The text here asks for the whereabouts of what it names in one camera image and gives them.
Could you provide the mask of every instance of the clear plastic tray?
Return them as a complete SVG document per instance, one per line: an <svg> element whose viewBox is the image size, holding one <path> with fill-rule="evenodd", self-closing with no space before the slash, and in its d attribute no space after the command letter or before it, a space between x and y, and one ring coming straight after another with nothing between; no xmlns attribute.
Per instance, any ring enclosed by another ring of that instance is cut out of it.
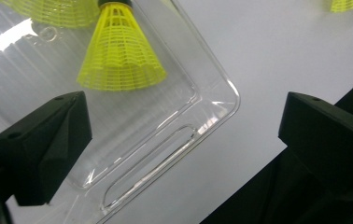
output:
<svg viewBox="0 0 353 224"><path fill-rule="evenodd" d="M0 4L0 122L83 90L93 139L35 223L105 223L229 118L238 92L177 0L133 1L134 15L168 77L140 91L76 83L95 24L64 29Z"/></svg>

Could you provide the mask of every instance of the white surface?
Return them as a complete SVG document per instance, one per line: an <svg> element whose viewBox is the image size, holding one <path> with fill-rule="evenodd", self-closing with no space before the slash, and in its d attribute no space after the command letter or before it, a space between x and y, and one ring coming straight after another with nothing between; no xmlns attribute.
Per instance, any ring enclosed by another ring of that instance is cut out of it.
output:
<svg viewBox="0 0 353 224"><path fill-rule="evenodd" d="M331 14L323 0L180 2L241 106L110 223L199 223L284 149L288 91L335 103L353 87L353 11Z"/></svg>

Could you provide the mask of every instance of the plastic shuttlecock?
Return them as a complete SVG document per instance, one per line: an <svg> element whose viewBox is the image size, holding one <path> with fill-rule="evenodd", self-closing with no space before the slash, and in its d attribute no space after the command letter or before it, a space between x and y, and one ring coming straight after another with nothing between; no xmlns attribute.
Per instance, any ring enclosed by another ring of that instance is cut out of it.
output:
<svg viewBox="0 0 353 224"><path fill-rule="evenodd" d="M79 28L97 20L96 0L0 0L16 12L53 26Z"/></svg>
<svg viewBox="0 0 353 224"><path fill-rule="evenodd" d="M78 83L100 91L131 91L158 84L165 77L127 1L103 3Z"/></svg>
<svg viewBox="0 0 353 224"><path fill-rule="evenodd" d="M345 12L353 9L353 0L333 0L332 12Z"/></svg>

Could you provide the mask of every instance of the yellow shuttlecock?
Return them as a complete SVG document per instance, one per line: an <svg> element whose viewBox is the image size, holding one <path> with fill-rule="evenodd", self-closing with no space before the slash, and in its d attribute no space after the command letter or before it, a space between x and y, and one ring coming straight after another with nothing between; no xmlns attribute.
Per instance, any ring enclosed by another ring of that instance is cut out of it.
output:
<svg viewBox="0 0 353 224"><path fill-rule="evenodd" d="M332 12L345 12L353 9L353 0L333 0Z"/></svg>
<svg viewBox="0 0 353 224"><path fill-rule="evenodd" d="M79 28L97 20L96 0L0 0L23 16L58 27Z"/></svg>
<svg viewBox="0 0 353 224"><path fill-rule="evenodd" d="M136 22L131 2L102 0L100 19L78 75L78 83L99 91L131 91L166 77Z"/></svg>

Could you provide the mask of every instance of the black bracket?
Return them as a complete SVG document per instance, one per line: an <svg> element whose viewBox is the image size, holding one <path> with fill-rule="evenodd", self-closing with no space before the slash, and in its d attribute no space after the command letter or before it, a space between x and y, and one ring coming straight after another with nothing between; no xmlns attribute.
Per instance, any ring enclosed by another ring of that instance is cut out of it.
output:
<svg viewBox="0 0 353 224"><path fill-rule="evenodd" d="M14 195L23 206L49 203L92 140L83 91L58 96L0 133L0 218Z"/></svg>
<svg viewBox="0 0 353 224"><path fill-rule="evenodd" d="M290 92L279 138L334 195L353 192L353 115L317 97Z"/></svg>

